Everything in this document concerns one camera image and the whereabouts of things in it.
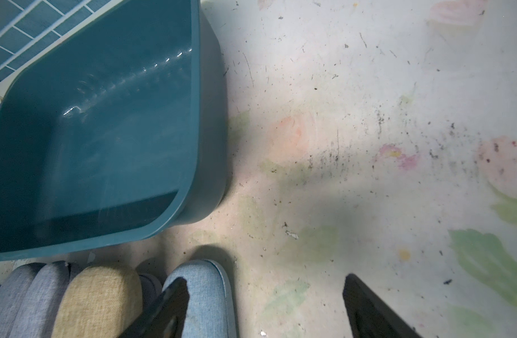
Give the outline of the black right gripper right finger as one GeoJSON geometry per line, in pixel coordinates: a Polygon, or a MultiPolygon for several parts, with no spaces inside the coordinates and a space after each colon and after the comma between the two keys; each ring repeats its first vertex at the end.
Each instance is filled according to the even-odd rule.
{"type": "Polygon", "coordinates": [[[421,338],[357,275],[346,276],[342,295],[353,337],[421,338]]]}

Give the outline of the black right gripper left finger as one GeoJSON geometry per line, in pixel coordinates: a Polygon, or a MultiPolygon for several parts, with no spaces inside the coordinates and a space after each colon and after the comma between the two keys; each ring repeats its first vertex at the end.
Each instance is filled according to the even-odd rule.
{"type": "Polygon", "coordinates": [[[189,304],[187,281],[176,278],[121,335],[124,337],[182,337],[189,304]]]}

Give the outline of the light blue glasses case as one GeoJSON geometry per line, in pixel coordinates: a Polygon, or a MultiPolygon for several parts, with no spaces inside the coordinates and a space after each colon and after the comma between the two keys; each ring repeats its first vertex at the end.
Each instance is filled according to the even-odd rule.
{"type": "Polygon", "coordinates": [[[187,282],[189,303],[183,337],[236,337],[232,288],[225,269],[212,260],[193,260],[178,266],[163,284],[178,277],[187,282]]]}

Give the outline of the tan fabric glasses case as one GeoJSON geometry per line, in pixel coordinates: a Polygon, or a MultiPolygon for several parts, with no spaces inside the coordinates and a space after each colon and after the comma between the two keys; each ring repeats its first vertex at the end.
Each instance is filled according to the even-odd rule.
{"type": "Polygon", "coordinates": [[[119,337],[143,311],[138,273],[129,266],[85,268],[69,284],[52,337],[119,337]]]}

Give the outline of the lavender fabric glasses case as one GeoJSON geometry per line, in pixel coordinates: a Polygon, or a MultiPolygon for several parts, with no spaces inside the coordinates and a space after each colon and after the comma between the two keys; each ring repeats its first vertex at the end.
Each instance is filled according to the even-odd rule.
{"type": "Polygon", "coordinates": [[[16,268],[0,286],[0,337],[9,337],[28,289],[45,263],[16,268]]]}

